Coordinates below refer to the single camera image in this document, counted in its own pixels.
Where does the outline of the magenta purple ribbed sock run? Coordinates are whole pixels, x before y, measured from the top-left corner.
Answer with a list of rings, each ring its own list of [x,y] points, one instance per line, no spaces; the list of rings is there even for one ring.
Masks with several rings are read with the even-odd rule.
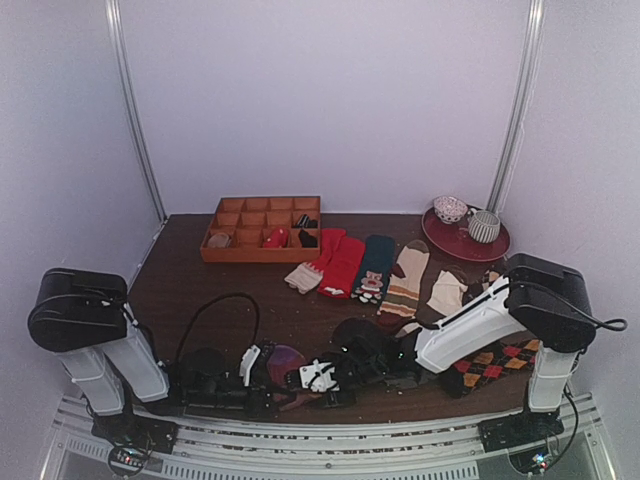
[[[296,392],[304,396],[305,402],[310,403],[320,398],[319,394],[308,393],[297,386],[294,380],[288,379],[291,372],[297,373],[299,368],[306,364],[306,358],[293,347],[276,344],[267,361],[267,370],[270,379],[284,392]]]

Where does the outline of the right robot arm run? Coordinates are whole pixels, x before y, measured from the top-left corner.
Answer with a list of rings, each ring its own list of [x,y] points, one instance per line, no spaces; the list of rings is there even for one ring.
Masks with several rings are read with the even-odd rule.
[[[540,342],[527,408],[512,423],[517,438],[530,442],[550,426],[578,353],[593,342],[596,328],[583,275],[525,253],[509,259],[506,272],[457,312],[429,325],[408,324],[400,337],[363,319],[343,321],[334,331],[335,350],[289,371],[285,384],[315,394],[382,381],[409,388],[519,332]]]

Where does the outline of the argyle black orange sock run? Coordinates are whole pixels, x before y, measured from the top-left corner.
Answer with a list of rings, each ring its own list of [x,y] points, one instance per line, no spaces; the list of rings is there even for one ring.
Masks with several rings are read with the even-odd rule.
[[[540,341],[519,343],[501,341],[456,361],[438,376],[438,383],[447,395],[463,398],[515,372],[530,372],[535,367]]]

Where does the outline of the green reindeer sock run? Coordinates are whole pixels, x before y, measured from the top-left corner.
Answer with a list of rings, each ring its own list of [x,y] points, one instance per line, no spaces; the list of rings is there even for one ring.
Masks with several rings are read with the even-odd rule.
[[[370,235],[353,283],[351,297],[362,303],[378,304],[384,297],[394,264],[395,241],[385,235]]]

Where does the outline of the cream brown short sock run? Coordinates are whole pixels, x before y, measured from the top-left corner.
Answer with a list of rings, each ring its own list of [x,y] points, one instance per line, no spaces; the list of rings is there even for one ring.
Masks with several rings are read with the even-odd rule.
[[[427,305],[444,316],[456,313],[462,308],[462,300],[468,286],[452,272],[442,270],[434,283]]]

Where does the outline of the red rolled sock in tray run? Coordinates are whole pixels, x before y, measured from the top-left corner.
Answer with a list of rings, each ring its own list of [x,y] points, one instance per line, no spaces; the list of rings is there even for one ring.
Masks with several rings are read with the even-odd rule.
[[[280,249],[286,248],[289,242],[289,230],[279,227],[272,230],[264,239],[263,248]]]

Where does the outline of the wooden divided organizer tray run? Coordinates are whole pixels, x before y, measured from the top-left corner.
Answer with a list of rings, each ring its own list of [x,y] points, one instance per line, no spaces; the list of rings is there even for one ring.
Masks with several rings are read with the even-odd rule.
[[[293,224],[308,214],[318,220],[315,229],[304,229],[318,239],[317,248],[303,248]],[[289,230],[286,248],[263,248],[266,236],[275,228]],[[206,246],[210,236],[227,232],[231,245],[223,249]],[[321,198],[319,196],[294,197],[224,197],[211,218],[200,246],[201,258],[206,263],[291,263],[312,261],[320,255]]]

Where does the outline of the argyle beige brown sock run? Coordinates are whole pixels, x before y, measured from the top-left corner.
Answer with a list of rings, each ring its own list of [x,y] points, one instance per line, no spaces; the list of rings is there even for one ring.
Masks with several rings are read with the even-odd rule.
[[[480,280],[472,283],[465,292],[464,299],[469,302],[481,294],[483,294],[499,277],[501,274],[494,270],[487,270]]]

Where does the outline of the red round tray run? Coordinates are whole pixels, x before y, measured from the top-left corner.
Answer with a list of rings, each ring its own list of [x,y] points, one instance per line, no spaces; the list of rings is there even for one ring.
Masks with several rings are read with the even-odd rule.
[[[422,217],[422,229],[435,247],[457,259],[488,263],[503,258],[511,246],[511,237],[506,227],[501,226],[494,242],[481,244],[468,233],[468,217],[466,215],[456,223],[445,224],[431,207]]]

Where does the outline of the patterned white red bowl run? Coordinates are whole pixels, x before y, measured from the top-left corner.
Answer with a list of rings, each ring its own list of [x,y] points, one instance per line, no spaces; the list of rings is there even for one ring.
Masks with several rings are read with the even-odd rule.
[[[433,208],[436,216],[447,225],[459,222],[468,212],[468,206],[453,196],[439,196],[434,199]]]

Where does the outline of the striped grey cup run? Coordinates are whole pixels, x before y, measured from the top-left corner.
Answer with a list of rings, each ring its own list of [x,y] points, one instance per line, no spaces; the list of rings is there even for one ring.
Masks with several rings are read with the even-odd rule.
[[[500,229],[501,221],[496,214],[487,210],[470,210],[468,233],[474,241],[490,244],[498,238]]]

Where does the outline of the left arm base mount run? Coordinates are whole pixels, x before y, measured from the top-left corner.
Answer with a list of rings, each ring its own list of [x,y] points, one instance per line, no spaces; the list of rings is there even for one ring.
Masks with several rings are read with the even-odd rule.
[[[138,415],[96,416],[91,433],[113,446],[171,454],[177,440],[178,425]]]

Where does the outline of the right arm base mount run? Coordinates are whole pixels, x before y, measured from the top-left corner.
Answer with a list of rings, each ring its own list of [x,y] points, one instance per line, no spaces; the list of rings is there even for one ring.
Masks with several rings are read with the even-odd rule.
[[[564,432],[560,409],[546,413],[523,410],[520,413],[478,424],[479,436],[485,452],[510,449],[545,440]]]

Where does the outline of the aluminium frame post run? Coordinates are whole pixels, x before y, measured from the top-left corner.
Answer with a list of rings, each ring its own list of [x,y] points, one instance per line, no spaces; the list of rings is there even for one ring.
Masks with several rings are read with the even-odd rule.
[[[139,109],[136,101],[133,79],[129,67],[124,29],[121,18],[120,2],[105,0],[106,21],[112,44],[120,87],[124,99],[126,118],[131,134],[136,159],[139,164],[143,182],[151,199],[156,217],[161,224],[168,220],[168,215],[161,198],[159,185],[149,156]]]
[[[486,205],[486,209],[496,215],[504,209],[524,138],[525,117],[537,79],[544,15],[545,2],[531,0],[511,113]]]

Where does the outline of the left aluminium frame post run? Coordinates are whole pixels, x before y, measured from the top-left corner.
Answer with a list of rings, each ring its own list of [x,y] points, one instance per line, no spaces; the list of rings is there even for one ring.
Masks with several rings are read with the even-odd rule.
[[[136,101],[133,79],[129,67],[124,29],[121,18],[120,2],[105,0],[106,21],[112,44],[120,87],[124,99],[126,118],[131,134],[136,159],[139,164],[143,182],[151,199],[156,217],[161,224],[168,220],[168,215],[161,198],[159,185],[149,156],[139,109]]]

